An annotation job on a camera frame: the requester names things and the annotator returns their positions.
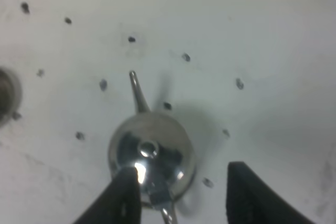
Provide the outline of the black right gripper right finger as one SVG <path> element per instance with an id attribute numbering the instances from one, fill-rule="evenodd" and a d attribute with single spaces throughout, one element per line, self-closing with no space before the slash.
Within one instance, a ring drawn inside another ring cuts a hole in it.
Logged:
<path id="1" fill-rule="evenodd" d="M 312 223 L 244 162 L 228 164 L 226 216 L 228 223 Z"/>

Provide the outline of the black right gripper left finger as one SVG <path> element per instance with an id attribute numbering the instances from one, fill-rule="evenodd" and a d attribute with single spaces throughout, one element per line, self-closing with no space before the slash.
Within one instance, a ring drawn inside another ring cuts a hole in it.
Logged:
<path id="1" fill-rule="evenodd" d="M 140 223 L 141 197 L 136 168 L 124 168 L 94 203 L 75 221 L 78 224 Z"/>

